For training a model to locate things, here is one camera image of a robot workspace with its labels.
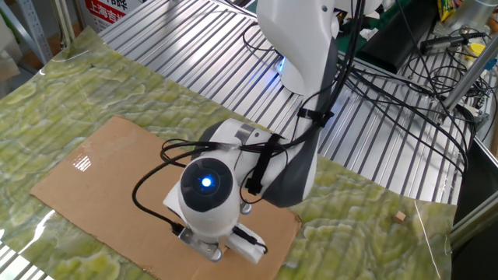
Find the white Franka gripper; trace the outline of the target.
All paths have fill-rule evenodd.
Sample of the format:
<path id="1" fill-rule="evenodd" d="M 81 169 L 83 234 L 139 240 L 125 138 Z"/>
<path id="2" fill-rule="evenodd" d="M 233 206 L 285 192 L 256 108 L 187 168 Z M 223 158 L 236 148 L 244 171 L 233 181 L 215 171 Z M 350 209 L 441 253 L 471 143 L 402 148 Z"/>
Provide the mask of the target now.
<path id="1" fill-rule="evenodd" d="M 239 222 L 241 215 L 251 211 L 251 206 L 241 202 L 237 192 L 217 208 L 196 212 L 186 205 L 176 185 L 163 204 L 184 222 L 177 237 L 211 262 L 221 260 L 224 247 L 253 264 L 257 264 L 267 250 L 265 241 Z"/>

